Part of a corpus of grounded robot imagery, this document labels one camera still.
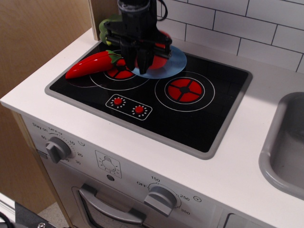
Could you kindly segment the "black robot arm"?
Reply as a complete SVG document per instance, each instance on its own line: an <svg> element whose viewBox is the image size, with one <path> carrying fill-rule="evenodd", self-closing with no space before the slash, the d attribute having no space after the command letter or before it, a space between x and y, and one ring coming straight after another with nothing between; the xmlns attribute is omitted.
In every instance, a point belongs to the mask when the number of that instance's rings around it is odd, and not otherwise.
<svg viewBox="0 0 304 228"><path fill-rule="evenodd" d="M172 39L157 28L157 3L155 0L119 0L120 20L100 24L100 39L107 45L119 46L130 70L139 68L147 73L154 57L171 57Z"/></svg>

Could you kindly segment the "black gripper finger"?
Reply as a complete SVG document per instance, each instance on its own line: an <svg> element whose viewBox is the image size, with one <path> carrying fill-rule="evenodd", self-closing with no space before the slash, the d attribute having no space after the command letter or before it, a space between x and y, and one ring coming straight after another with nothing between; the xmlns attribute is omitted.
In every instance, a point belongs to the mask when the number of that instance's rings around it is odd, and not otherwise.
<svg viewBox="0 0 304 228"><path fill-rule="evenodd" d="M121 55L130 70L135 69L138 41L120 40Z"/></svg>
<svg viewBox="0 0 304 228"><path fill-rule="evenodd" d="M137 66L140 74L146 74L148 68L154 60L154 50L152 46L140 47L137 50Z"/></svg>

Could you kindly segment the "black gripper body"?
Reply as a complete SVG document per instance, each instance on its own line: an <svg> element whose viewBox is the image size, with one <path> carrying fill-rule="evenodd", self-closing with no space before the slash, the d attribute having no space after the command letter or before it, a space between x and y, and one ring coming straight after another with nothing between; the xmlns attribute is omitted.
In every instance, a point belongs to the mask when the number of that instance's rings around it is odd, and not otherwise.
<svg viewBox="0 0 304 228"><path fill-rule="evenodd" d="M122 21L106 22L106 38L120 46L120 40L138 41L138 48L153 46L158 38L156 6L119 6Z"/></svg>

